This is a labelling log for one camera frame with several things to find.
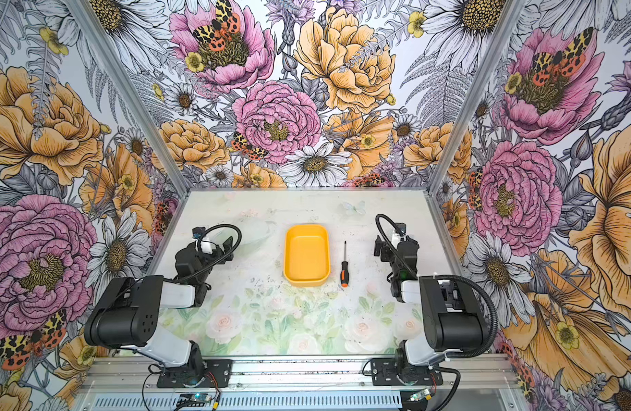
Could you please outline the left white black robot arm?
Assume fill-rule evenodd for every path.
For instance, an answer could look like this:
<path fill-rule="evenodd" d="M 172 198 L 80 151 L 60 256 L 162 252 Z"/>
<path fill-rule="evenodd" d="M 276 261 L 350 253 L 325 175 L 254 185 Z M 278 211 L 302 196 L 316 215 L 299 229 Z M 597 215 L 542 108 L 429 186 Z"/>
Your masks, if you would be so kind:
<path fill-rule="evenodd" d="M 175 336 L 159 324 L 164 309 L 200 308 L 211 286 L 207 278 L 216 265 L 232 260 L 236 244 L 230 237 L 209 250 L 195 241 L 176 254 L 176 277 L 161 275 L 111 280 L 84 328 L 88 344 L 126 349 L 159 363 L 159 387 L 216 387 L 226 370 L 209 366 L 198 343 Z"/>

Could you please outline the orange black handled screwdriver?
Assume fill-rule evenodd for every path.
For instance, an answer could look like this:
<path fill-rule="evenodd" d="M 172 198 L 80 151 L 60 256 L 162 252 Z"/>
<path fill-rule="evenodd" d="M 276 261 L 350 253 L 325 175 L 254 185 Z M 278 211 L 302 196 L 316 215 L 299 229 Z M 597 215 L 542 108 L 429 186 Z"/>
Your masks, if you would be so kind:
<path fill-rule="evenodd" d="M 344 258 L 341 263 L 340 284 L 343 288 L 347 288 L 350 282 L 349 262 L 347 260 L 347 241 L 344 242 Z"/>

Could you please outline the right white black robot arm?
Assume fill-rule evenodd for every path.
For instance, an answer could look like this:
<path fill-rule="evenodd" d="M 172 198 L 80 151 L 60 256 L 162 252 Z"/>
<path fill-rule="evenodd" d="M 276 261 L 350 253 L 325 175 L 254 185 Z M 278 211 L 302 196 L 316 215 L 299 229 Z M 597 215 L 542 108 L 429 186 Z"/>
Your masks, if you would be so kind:
<path fill-rule="evenodd" d="M 372 361 L 375 385 L 433 385 L 437 368 L 452 358 L 473 358 L 494 342 L 498 324 L 491 298 L 477 284 L 454 275 L 416 275 L 419 245 L 408 236 L 378 236 L 374 255 L 389 263 L 391 294 L 421 307 L 421 329 L 399 341 L 393 361 Z"/>

